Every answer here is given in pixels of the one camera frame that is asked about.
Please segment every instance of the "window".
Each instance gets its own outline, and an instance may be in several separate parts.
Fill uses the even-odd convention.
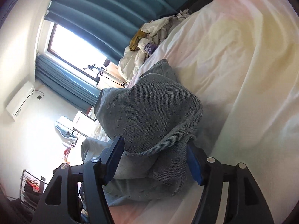
[[[101,68],[110,63],[98,49],[57,24],[53,27],[48,51],[97,83],[100,81],[98,70],[88,69],[88,65]]]

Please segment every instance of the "window frame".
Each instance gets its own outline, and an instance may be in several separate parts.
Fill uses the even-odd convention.
[[[74,69],[76,69],[77,71],[81,72],[83,75],[89,77],[90,79],[92,79],[93,81],[95,81],[98,85],[98,83],[100,82],[100,77],[99,75],[101,75],[101,72],[99,72],[99,74],[96,77],[92,77],[91,75],[89,75],[88,73],[86,73],[85,71],[81,70],[80,68],[76,67],[75,65],[69,63],[67,60],[63,59],[61,56],[59,56],[59,54],[57,54],[55,51],[53,51],[51,49],[52,47],[52,42],[53,42],[53,38],[56,32],[56,28],[57,28],[58,24],[54,24],[53,29],[51,31],[51,35],[50,35],[50,39],[49,39],[49,44],[48,44],[48,48],[47,51],[52,54],[53,56],[57,57],[58,59],[60,59],[61,61],[63,61],[64,63],[68,64],[69,66],[73,67]],[[105,60],[104,62],[104,66],[107,67],[109,65],[110,61],[108,59]]]

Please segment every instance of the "bed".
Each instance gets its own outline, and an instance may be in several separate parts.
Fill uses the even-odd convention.
[[[221,163],[244,162],[275,223],[299,200],[299,17],[287,0],[214,0],[176,27],[129,83],[167,59],[202,101],[200,140]],[[107,136],[98,126],[94,137]],[[111,207],[115,223],[189,224],[202,188]],[[217,223],[223,223],[223,185]]]

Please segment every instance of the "curtain fold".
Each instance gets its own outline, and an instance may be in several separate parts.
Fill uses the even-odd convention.
[[[142,24],[187,0],[52,0],[45,19],[82,37],[118,65]]]
[[[100,94],[100,90],[43,55],[36,56],[35,77],[83,112],[95,105]]]

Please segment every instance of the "air conditioner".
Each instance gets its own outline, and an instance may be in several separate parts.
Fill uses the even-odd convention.
[[[7,105],[6,110],[9,112],[13,120],[20,115],[20,113],[27,107],[30,99],[34,93],[34,86],[29,81],[17,92],[10,103]]]

